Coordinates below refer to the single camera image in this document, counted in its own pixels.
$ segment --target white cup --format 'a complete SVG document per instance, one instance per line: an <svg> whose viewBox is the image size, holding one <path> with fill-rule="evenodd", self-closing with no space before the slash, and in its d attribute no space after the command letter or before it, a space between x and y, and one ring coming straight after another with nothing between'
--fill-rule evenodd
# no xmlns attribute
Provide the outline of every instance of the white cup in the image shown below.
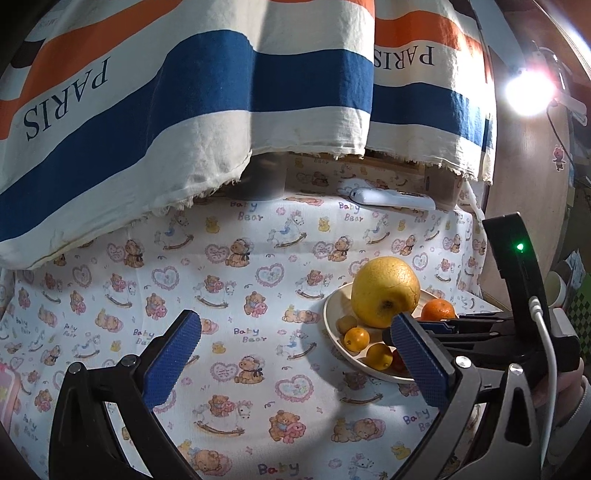
<svg viewBox="0 0 591 480"><path fill-rule="evenodd" d="M549 309L560 308L566 297L566 283L554 271L548 272L544 281L544 291L546 292L546 301Z"/></svg>

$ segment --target metal screw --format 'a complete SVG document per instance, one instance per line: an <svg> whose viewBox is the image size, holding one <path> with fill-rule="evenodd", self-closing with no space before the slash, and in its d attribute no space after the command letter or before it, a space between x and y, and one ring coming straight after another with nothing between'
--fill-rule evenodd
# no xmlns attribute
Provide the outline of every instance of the metal screw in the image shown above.
<svg viewBox="0 0 591 480"><path fill-rule="evenodd" d="M523 373L523 368L521 365L511 364L509 365L509 371L514 373L515 375L521 375Z"/></svg>
<svg viewBox="0 0 591 480"><path fill-rule="evenodd" d="M125 355L121 359L121 365L124 367L132 367L138 362L138 357L136 355Z"/></svg>
<svg viewBox="0 0 591 480"><path fill-rule="evenodd" d="M460 368L470 368L472 366L472 362L466 356L457 356L456 357L456 365Z"/></svg>
<svg viewBox="0 0 591 480"><path fill-rule="evenodd" d="M76 373L78 373L80 370L82 370L82 364L81 364L80 362L75 362L75 363L71 364L71 365L68 367L68 371L69 371L71 374L76 374Z"/></svg>

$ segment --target human hand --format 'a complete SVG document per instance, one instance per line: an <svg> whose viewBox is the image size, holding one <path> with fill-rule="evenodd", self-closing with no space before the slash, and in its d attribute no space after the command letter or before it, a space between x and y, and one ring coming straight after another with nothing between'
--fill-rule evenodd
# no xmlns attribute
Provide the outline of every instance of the human hand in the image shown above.
<svg viewBox="0 0 591 480"><path fill-rule="evenodd" d="M584 363L579 360L579 368L572 371L558 374L558 398L554 410L554 425L566 422L579 406L583 398L583 377ZM532 391L534 407L540 408L548 402L548 376L538 383Z"/></svg>

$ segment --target orange stripe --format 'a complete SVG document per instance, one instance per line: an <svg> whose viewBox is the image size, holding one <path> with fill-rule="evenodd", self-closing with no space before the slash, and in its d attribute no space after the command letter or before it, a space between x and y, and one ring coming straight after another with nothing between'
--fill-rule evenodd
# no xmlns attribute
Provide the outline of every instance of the orange stripe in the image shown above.
<svg viewBox="0 0 591 480"><path fill-rule="evenodd" d="M307 2L313 2L314 0L271 0L271 2L276 2L278 4L304 4ZM352 4L357 4L363 8L365 8L372 17L375 17L375 5L374 0L347 0Z"/></svg>
<svg viewBox="0 0 591 480"><path fill-rule="evenodd" d="M480 42L441 15L418 10L395 20L375 19L376 45L399 48L417 40L440 43L455 50L467 50L473 56L482 57Z"/></svg>
<svg viewBox="0 0 591 480"><path fill-rule="evenodd" d="M23 105L59 85L163 15L182 0L143 0L87 27L66 32L43 45L27 75L21 96L0 100L0 140Z"/></svg>

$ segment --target green checkered fabric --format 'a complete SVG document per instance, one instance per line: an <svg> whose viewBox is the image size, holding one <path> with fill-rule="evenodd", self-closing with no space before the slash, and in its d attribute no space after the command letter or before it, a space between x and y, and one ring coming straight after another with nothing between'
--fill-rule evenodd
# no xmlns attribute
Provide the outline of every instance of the green checkered fabric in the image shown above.
<svg viewBox="0 0 591 480"><path fill-rule="evenodd" d="M569 306L567 315L581 341L581 357L591 361L591 276L585 276Z"/></svg>

